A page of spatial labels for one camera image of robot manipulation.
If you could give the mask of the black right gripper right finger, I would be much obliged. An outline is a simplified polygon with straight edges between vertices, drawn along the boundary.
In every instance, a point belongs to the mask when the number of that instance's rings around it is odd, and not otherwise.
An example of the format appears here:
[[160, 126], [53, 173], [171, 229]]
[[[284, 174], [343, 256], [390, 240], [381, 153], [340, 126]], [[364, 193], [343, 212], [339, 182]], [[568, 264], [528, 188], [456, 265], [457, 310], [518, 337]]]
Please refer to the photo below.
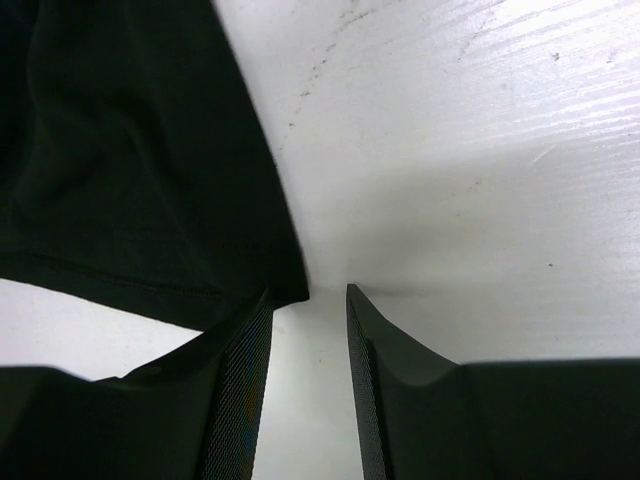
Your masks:
[[635, 359], [458, 364], [346, 290], [368, 479], [635, 479]]

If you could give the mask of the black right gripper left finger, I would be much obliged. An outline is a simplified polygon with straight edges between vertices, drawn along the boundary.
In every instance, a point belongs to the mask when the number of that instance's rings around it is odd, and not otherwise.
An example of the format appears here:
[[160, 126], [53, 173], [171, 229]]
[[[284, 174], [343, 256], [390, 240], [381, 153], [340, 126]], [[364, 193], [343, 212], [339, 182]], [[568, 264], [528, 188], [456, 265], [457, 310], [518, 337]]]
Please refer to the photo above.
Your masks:
[[266, 294], [123, 377], [1, 371], [5, 479], [248, 479], [271, 349]]

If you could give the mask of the black tank top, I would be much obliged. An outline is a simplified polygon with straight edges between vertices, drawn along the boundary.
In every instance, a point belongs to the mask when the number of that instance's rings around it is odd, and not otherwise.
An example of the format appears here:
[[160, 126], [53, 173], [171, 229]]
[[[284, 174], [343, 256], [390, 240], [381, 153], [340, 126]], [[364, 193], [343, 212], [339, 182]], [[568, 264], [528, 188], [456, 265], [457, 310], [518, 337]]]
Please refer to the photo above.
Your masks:
[[308, 299], [210, 2], [2, 3], [1, 275], [194, 330]]

